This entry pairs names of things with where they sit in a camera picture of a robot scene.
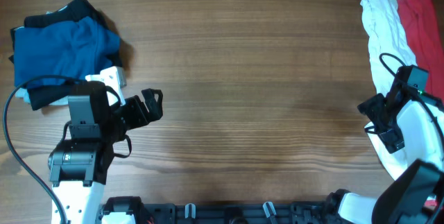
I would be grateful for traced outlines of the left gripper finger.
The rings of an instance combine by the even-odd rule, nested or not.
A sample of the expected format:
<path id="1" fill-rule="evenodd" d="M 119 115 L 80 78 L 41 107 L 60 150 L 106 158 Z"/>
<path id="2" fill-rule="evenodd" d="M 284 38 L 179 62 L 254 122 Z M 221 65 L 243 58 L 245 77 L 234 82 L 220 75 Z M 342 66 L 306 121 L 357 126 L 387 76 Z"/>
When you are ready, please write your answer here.
<path id="1" fill-rule="evenodd" d="M 161 105 L 163 102 L 163 93 L 160 89 L 143 89 L 141 93 L 147 105 Z"/>
<path id="2" fill-rule="evenodd" d="M 147 103 L 147 109 L 151 121 L 158 121 L 163 117 L 163 108 L 160 101 L 149 101 Z"/>

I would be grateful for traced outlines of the white t-shirt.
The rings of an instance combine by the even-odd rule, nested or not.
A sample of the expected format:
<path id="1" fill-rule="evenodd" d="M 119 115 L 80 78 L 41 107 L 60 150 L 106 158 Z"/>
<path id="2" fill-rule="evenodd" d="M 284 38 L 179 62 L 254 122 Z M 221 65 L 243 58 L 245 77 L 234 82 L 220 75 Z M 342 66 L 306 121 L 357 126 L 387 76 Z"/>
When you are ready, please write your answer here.
<path id="1" fill-rule="evenodd" d="M 400 59 L 384 59 L 393 72 L 402 64 L 415 64 L 416 57 L 408 47 L 396 0 L 361 0 L 360 5 L 363 8 L 362 23 L 369 36 L 368 52 L 373 83 L 376 92 L 386 96 L 394 77 L 380 62 L 379 56 L 388 53 Z M 404 147 L 400 150 L 389 153 L 378 135 L 368 135 L 389 175 L 398 179 L 416 159 L 430 162 L 443 170 L 441 138 L 426 109 L 419 102 L 409 100 L 396 120 L 404 137 Z"/>

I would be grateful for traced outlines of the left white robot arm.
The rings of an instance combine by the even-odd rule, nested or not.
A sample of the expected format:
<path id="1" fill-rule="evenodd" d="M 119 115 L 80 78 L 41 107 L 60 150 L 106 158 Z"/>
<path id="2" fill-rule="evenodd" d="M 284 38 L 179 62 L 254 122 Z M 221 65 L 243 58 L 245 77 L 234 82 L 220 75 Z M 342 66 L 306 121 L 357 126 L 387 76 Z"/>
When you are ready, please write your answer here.
<path id="1" fill-rule="evenodd" d="M 127 132 L 163 116 L 163 93 L 144 89 L 141 96 L 122 98 L 101 80 L 76 83 L 68 95 L 70 121 L 48 158 L 49 180 L 55 195 L 52 223 L 95 223 L 115 158 L 114 144 L 132 142 Z"/>

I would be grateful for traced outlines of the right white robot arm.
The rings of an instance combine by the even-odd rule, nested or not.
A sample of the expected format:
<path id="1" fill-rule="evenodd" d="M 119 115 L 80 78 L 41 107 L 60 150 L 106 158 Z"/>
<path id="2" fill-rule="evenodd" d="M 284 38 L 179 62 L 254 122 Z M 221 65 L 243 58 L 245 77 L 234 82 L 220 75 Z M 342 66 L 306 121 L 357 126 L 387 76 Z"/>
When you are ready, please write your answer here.
<path id="1" fill-rule="evenodd" d="M 420 91 L 377 94 L 358 105 L 394 181 L 378 198 L 331 193 L 324 216 L 346 223 L 434 223 L 443 209 L 443 103 Z"/>

